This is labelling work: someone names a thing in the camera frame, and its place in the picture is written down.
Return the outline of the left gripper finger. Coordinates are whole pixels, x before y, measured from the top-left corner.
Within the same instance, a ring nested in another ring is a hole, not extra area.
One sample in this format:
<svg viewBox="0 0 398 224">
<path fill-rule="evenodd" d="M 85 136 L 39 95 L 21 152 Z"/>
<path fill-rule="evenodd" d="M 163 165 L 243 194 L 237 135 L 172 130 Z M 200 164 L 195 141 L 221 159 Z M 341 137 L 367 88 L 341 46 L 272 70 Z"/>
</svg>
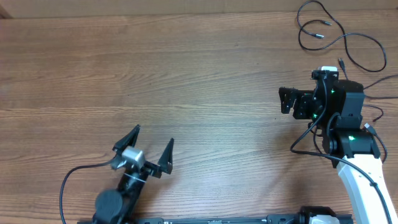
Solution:
<svg viewBox="0 0 398 224">
<path fill-rule="evenodd" d="M 173 148 L 174 138 L 171 138 L 158 161 L 160 170 L 166 174 L 171 174 L 173 170 Z"/>
<path fill-rule="evenodd" d="M 123 152 L 128 146 L 136 145 L 141 126 L 137 124 L 127 135 L 117 141 L 113 146 L 114 152 Z"/>
</svg>

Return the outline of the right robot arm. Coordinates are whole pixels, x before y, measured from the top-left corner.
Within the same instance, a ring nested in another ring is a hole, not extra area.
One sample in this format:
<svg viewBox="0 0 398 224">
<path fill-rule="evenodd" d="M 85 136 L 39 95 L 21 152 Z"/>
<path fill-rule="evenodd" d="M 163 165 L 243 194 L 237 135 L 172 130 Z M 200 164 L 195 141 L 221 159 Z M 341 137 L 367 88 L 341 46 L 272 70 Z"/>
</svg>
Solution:
<svg viewBox="0 0 398 224">
<path fill-rule="evenodd" d="M 397 223 L 386 187 L 381 153 L 373 133 L 361 128 L 364 90 L 349 80 L 319 79 L 312 91 L 279 89 L 283 114 L 312 120 L 320 128 L 324 152 L 348 193 L 357 223 Z"/>
</svg>

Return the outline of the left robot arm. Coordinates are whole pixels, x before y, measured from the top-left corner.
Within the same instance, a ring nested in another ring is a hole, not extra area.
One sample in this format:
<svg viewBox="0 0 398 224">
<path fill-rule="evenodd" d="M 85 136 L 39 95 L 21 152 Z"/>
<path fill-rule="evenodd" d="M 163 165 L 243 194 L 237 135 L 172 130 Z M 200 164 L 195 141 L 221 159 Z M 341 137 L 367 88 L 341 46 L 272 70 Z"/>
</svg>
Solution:
<svg viewBox="0 0 398 224">
<path fill-rule="evenodd" d="M 123 168 L 124 173 L 115 189 L 104 190 L 96 197 L 92 223 L 128 223 L 147 178 L 159 179 L 163 173 L 172 173 L 174 139 L 170 139 L 158 163 L 151 163 L 144 151 L 135 147 L 140 127 L 136 125 L 114 144 L 116 155 L 110 166 L 113 170 Z"/>
</svg>

